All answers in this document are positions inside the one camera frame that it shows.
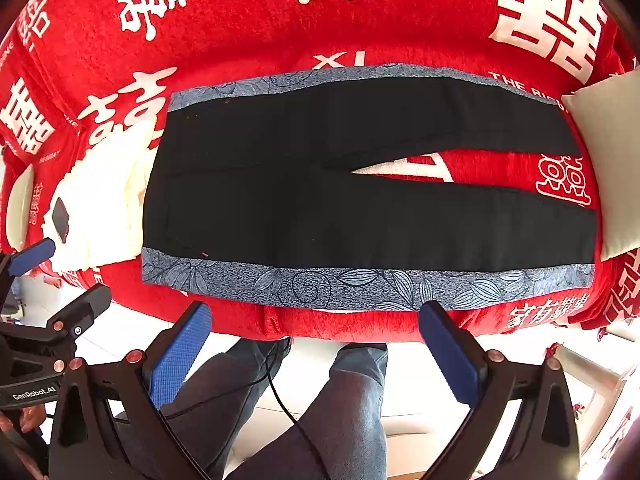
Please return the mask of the person's left hand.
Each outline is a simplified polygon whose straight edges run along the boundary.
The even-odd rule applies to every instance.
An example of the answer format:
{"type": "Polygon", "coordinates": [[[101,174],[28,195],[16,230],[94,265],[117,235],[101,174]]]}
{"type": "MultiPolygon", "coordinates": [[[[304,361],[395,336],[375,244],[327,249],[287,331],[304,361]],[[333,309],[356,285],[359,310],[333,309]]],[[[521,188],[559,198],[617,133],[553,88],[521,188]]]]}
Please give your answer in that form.
{"type": "Polygon", "coordinates": [[[47,412],[43,404],[28,406],[20,410],[1,410],[0,428],[2,432],[9,432],[17,424],[23,434],[29,434],[38,429],[46,418],[47,412]]]}

